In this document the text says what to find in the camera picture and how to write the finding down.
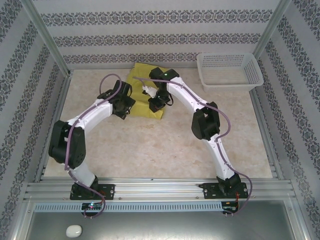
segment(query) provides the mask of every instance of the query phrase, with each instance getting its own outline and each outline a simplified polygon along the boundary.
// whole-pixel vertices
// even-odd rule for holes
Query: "purple cable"
[[[152,82],[169,83],[169,84],[177,85],[177,86],[183,88],[184,90],[186,90],[186,92],[187,92],[198,104],[200,104],[200,105],[202,105],[202,106],[205,106],[205,107],[207,107],[207,108],[209,108],[209,109],[212,109],[212,110],[220,113],[220,114],[225,118],[225,120],[226,120],[227,123],[228,123],[228,129],[227,129],[227,131],[226,131],[224,134],[219,135],[219,136],[215,139],[216,145],[217,145],[218,150],[219,150],[219,153],[220,153],[220,155],[221,155],[222,160],[223,160],[224,163],[228,166],[228,168],[230,168],[230,169],[231,169],[232,171],[234,171],[236,174],[239,174],[239,175],[245,177],[246,179],[248,179],[248,181],[249,181],[249,183],[250,183],[250,191],[249,191],[249,194],[248,194],[247,199],[245,200],[243,206],[242,206],[237,212],[234,213],[234,215],[238,214],[238,213],[248,204],[249,198],[251,197],[252,190],[253,190],[253,183],[252,183],[250,177],[248,177],[247,175],[245,175],[245,174],[243,174],[243,173],[235,170],[233,167],[231,167],[230,164],[228,164],[227,160],[225,159],[225,157],[224,157],[224,155],[223,155],[223,153],[222,153],[222,151],[221,151],[221,148],[220,148],[220,145],[219,145],[218,140],[221,139],[221,138],[223,138],[224,136],[226,136],[226,135],[230,132],[230,130],[231,130],[231,122],[230,122],[228,116],[227,116],[223,111],[221,111],[220,109],[215,108],[215,107],[210,106],[210,105],[207,105],[207,104],[205,104],[205,103],[203,103],[203,102],[200,102],[200,100],[199,100],[196,96],[194,96],[193,93],[192,93],[187,87],[185,87],[184,85],[182,85],[182,84],[180,84],[180,83],[177,83],[177,82],[174,82],[174,81],[168,81],[168,80],[150,79],[150,78],[143,78],[143,77],[136,77],[136,76],[134,76],[133,78],[134,78],[134,79],[138,79],[138,80],[141,81],[141,82],[143,82],[143,81],[152,81]]]
[[[106,200],[105,200],[105,197],[97,192],[96,190],[84,185],[82,182],[78,181],[78,179],[72,174],[72,172],[70,172],[70,167],[68,166],[68,163],[69,163],[69,155],[70,155],[70,144],[71,144],[71,137],[72,137],[72,133],[77,125],[77,123],[79,122],[79,120],[81,120],[85,115],[87,115],[88,113],[90,113],[93,109],[95,109],[96,107],[100,106],[101,104],[109,101],[110,99],[112,99],[115,95],[118,94],[118,92],[120,91],[121,89],[121,86],[122,86],[122,81],[121,81],[121,78],[119,75],[115,74],[115,73],[111,73],[111,74],[108,74],[106,75],[100,82],[100,86],[99,86],[99,93],[101,94],[101,86],[102,86],[102,83],[105,81],[106,78],[110,77],[110,76],[116,76],[119,80],[120,80],[120,84],[119,84],[119,87],[117,88],[117,90],[109,97],[107,97],[105,100],[99,102],[97,105],[93,105],[92,107],[88,108],[85,112],[83,112],[79,117],[78,119],[72,124],[71,128],[70,128],[70,131],[69,131],[69,134],[68,134],[68,140],[66,142],[66,151],[65,151],[65,161],[64,161],[64,170],[65,171],[68,171],[70,177],[80,186],[84,187],[85,189],[88,189],[89,191],[99,195],[99,197],[101,197],[101,200],[103,202],[103,207],[101,208],[101,210],[94,216],[91,216],[90,218],[93,219],[93,218],[96,218],[98,217],[106,208]],[[86,209],[84,210],[84,217],[87,218],[88,216],[86,215]]]

